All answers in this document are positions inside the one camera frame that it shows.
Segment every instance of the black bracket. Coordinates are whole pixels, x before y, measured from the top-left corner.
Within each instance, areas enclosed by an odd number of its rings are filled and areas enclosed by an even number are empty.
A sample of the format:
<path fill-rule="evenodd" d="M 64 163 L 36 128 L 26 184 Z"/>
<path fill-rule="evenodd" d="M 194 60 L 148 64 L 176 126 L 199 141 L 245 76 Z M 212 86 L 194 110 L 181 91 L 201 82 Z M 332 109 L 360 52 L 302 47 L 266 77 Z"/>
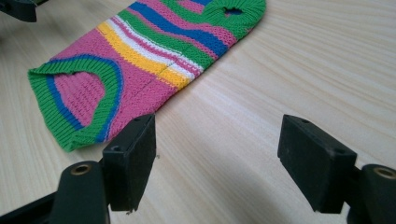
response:
<path fill-rule="evenodd" d="M 37 21 L 35 8 L 48 0 L 0 0 L 0 11 L 20 20 Z"/>
<path fill-rule="evenodd" d="M 314 211 L 339 214 L 346 202 L 349 224 L 395 223 L 396 171 L 359 170 L 358 155 L 310 121 L 283 117 L 277 156 Z"/>
<path fill-rule="evenodd" d="M 0 224 L 105 224 L 113 211 L 137 210 L 156 158 L 155 117 L 130 121 L 99 161 L 62 172 L 56 192 L 0 217 Z"/>

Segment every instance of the white knit stripe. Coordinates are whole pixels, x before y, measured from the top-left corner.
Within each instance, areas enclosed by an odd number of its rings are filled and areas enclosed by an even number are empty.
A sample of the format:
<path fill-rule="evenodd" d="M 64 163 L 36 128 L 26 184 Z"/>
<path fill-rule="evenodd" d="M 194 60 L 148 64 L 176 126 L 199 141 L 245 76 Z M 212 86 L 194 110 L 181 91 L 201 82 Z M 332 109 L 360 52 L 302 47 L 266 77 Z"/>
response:
<path fill-rule="evenodd" d="M 114 21 L 108 20 L 107 24 L 114 30 L 114 32 L 122 40 L 122 42 L 128 45 L 128 47 L 130 47 L 131 49 L 134 49 L 137 52 L 139 52 L 142 56 L 152 61 L 155 61 L 156 63 L 166 64 L 167 67 L 170 67 L 176 72 L 180 73 L 182 76 L 187 77 L 190 81 L 193 81 L 195 79 L 195 75 L 192 72 L 180 67 L 178 64 L 174 63 L 173 60 L 152 53 L 146 50 L 144 46 L 141 46 L 138 43 L 136 43 L 134 40 L 128 37 Z"/>
<path fill-rule="evenodd" d="M 144 57 L 146 57 L 146 58 L 148 58 L 148 59 L 150 59 L 152 61 L 155 61 L 156 63 L 164 63 L 167 66 L 171 65 L 174 62 L 173 60 L 170 60 L 168 58 L 164 58 L 164 57 L 159 56 L 157 54 L 151 53 L 150 51 L 146 50 L 144 47 L 140 46 L 134 40 L 129 38 L 121 30 L 121 28 L 116 23 L 114 23 L 114 21 L 108 20 L 107 24 L 114 30 L 114 32 L 122 40 L 122 42 L 124 42 L 126 45 L 128 45 L 128 47 L 130 47 L 131 49 L 134 49 L 137 52 L 139 52 L 139 54 L 141 54 L 142 56 L 144 56 Z"/>
<path fill-rule="evenodd" d="M 195 63 L 195 62 L 193 62 L 193 61 L 190 60 L 189 58 L 186 58 L 181 52 L 176 51 L 176 50 L 173 50 L 173 49 L 168 49 L 167 47 L 162 46 L 162 45 L 160 45 L 160 44 L 158 44 L 158 43 L 156 43 L 156 42 L 153 42 L 153 41 L 150 40 L 149 38 L 147 38 L 147 37 L 145 37 L 145 36 L 139 34 L 139 33 L 132 27 L 132 25 L 130 25 L 128 22 L 125 22 L 120 16 L 115 16 L 114 19 L 116 19 L 118 22 L 120 22 L 120 23 L 124 26 L 124 28 L 125 28 L 126 30 L 128 30 L 128 32 L 129 32 L 131 35 L 133 35 L 134 37 L 140 39 L 141 41 L 143 41 L 144 43 L 148 44 L 149 46 L 151 46 L 151 47 L 153 47 L 153 48 L 155 48 L 155 49 L 157 49 L 157 50 L 160 50 L 160 51 L 162 51 L 162 52 L 165 52 L 165 53 L 167 53 L 167 54 L 170 54 L 170 55 L 172 55 L 172 56 L 176 56 L 177 58 L 179 58 L 180 61 L 186 62 L 186 63 L 189 64 L 192 68 L 195 68 L 195 69 L 197 69 L 197 70 L 200 71 L 200 72 L 203 72 L 203 71 L 204 71 L 204 68 L 203 68 L 201 65 L 199 65 L 199 64 L 197 64 L 197 63 Z"/>

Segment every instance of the light wood surface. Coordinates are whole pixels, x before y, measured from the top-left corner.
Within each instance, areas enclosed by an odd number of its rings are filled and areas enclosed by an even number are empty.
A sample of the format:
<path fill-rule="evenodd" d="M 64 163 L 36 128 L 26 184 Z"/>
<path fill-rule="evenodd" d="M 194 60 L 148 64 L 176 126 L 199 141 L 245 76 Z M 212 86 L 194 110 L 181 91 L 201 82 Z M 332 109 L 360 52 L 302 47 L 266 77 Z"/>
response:
<path fill-rule="evenodd" d="M 50 0 L 38 22 L 0 13 L 0 215 L 57 189 L 67 166 L 26 72 L 131 1 Z M 396 2 L 268 0 L 256 29 L 157 113 L 156 159 L 136 213 L 112 223 L 346 223 L 312 212 L 276 156 L 282 116 L 308 119 L 396 168 Z"/>

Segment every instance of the knitted sweater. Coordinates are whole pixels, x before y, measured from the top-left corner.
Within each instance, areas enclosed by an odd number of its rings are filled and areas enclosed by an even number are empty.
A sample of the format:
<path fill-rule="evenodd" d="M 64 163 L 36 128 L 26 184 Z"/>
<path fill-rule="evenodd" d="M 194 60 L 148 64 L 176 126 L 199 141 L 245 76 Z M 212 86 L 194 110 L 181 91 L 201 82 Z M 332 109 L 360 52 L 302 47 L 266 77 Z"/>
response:
<path fill-rule="evenodd" d="M 153 113 L 260 20 L 264 0 L 139 0 L 28 72 L 66 151 Z"/>

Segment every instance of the yellow knit stripe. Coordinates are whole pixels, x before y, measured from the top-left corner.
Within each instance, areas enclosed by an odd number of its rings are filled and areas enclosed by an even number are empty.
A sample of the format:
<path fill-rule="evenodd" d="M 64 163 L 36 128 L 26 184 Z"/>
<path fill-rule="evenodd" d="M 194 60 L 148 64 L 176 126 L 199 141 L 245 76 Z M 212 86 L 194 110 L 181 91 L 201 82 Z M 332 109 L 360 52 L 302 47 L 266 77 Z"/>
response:
<path fill-rule="evenodd" d="M 99 24 L 97 30 L 110 46 L 128 63 L 157 76 L 159 80 L 177 87 L 178 90 L 190 83 L 187 77 L 171 69 L 167 64 L 155 62 L 146 58 L 136 50 L 131 49 L 117 36 L 116 32 L 106 22 Z"/>

